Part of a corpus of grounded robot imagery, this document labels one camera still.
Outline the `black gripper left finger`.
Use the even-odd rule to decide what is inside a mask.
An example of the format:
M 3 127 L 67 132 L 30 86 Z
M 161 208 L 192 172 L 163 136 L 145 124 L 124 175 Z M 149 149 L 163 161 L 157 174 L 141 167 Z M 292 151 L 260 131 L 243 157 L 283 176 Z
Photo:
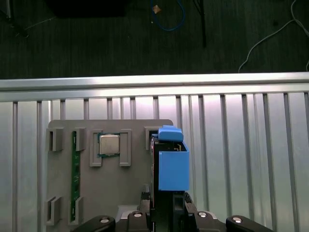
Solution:
M 117 221 L 111 216 L 96 216 L 72 229 L 73 232 L 152 232 L 151 191 L 143 186 L 140 205 L 136 210 L 123 212 Z

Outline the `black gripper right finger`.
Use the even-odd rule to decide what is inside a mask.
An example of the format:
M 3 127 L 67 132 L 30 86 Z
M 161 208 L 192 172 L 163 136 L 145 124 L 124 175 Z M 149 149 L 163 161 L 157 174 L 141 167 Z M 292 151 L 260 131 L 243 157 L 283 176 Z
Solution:
M 186 232 L 271 232 L 267 228 L 247 217 L 233 215 L 221 222 L 209 211 L 198 211 L 189 193 L 185 193 L 185 220 Z

